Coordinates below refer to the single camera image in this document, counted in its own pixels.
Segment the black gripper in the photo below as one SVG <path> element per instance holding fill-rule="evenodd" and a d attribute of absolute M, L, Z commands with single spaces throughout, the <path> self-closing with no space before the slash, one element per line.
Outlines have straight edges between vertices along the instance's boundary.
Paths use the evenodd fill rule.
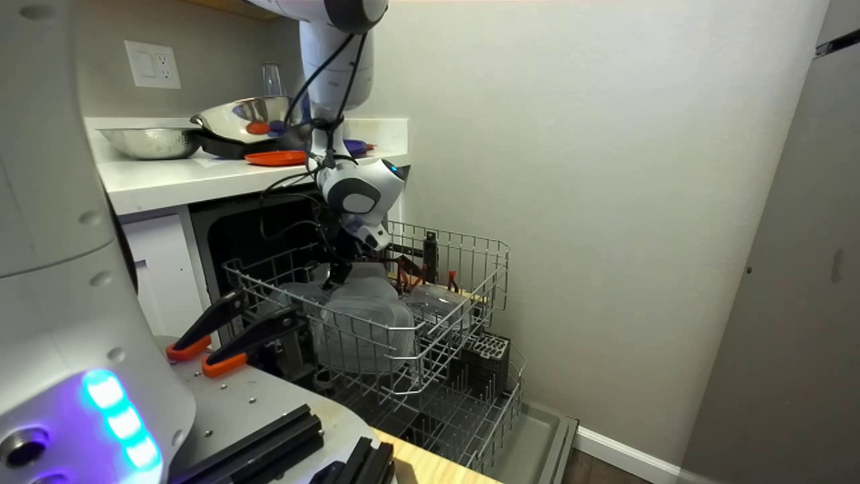
<path fill-rule="evenodd" d="M 324 242 L 324 257 L 327 257 L 327 287 L 338 287 L 347 281 L 354 260 L 370 260 L 373 250 L 362 242 L 357 242 L 352 233 L 336 229 L 330 238 Z"/>

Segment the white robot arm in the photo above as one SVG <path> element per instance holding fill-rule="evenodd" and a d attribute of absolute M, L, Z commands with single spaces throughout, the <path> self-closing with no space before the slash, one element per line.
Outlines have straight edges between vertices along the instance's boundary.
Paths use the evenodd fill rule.
<path fill-rule="evenodd" d="M 0 484 L 166 484 L 195 401 L 137 304 L 66 0 L 0 0 Z"/>

